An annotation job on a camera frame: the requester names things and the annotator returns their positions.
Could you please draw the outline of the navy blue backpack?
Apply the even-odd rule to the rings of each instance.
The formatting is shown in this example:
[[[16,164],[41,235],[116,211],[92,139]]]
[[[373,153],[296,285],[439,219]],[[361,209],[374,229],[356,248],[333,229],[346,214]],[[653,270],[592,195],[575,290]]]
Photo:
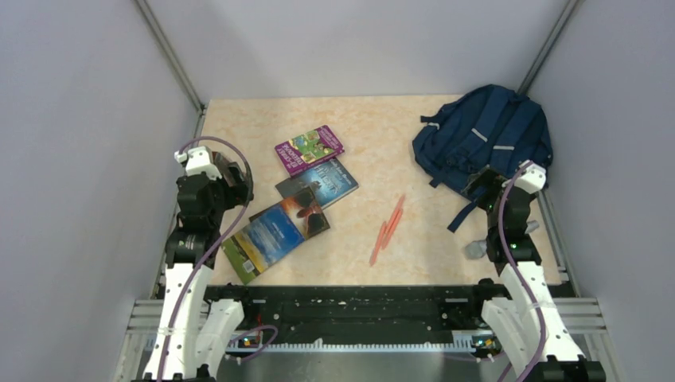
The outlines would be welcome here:
[[[432,187],[443,184],[462,195],[468,177],[485,166],[509,178],[528,160],[545,169],[553,161],[542,106],[500,85],[474,89],[420,120],[424,126],[412,149],[416,163],[431,176]],[[448,230],[456,232],[476,208],[469,201]]]

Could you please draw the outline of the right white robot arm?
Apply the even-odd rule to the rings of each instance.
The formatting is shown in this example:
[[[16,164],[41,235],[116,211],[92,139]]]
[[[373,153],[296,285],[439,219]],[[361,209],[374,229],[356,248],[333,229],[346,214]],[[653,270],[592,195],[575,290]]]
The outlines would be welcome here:
[[[587,358],[564,324],[527,232],[530,205],[545,181],[545,169],[532,161],[511,178],[489,166],[470,177],[466,190],[486,187],[478,202],[487,215],[486,255],[508,294],[470,302],[466,316],[493,331],[518,381],[605,381],[601,363]]]

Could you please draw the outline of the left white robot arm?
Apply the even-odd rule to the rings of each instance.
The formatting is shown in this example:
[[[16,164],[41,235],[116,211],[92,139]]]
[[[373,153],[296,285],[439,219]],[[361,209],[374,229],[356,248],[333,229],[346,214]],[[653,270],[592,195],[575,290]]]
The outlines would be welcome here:
[[[252,180],[238,163],[206,146],[177,152],[176,225],[165,245],[166,289],[154,348],[141,381],[214,381],[235,329],[249,327],[255,307],[241,298],[207,302],[217,251],[231,232],[228,210],[247,208]]]

